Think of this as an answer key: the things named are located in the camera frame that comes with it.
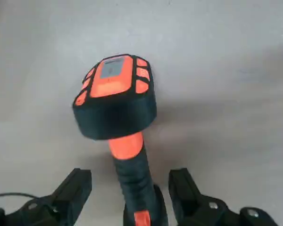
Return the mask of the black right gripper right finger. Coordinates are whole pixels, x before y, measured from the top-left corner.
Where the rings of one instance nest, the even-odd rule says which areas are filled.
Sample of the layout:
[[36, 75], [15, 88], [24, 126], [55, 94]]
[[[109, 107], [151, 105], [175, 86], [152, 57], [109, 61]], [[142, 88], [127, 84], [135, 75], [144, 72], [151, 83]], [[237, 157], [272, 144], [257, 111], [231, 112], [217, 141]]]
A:
[[235, 213], [224, 201], [202, 194], [186, 168], [170, 170], [168, 189], [179, 226], [277, 225], [262, 209], [244, 207]]

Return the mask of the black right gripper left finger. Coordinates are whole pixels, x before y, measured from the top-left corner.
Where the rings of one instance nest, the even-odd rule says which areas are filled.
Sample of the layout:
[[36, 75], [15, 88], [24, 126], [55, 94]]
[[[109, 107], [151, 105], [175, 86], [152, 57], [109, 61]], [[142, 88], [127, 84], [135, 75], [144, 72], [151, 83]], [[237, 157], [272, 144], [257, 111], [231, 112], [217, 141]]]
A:
[[73, 169], [50, 195], [37, 197], [27, 193], [1, 193], [1, 197], [30, 198], [16, 211], [6, 214], [0, 208], [0, 226], [73, 226], [92, 191], [89, 169]]

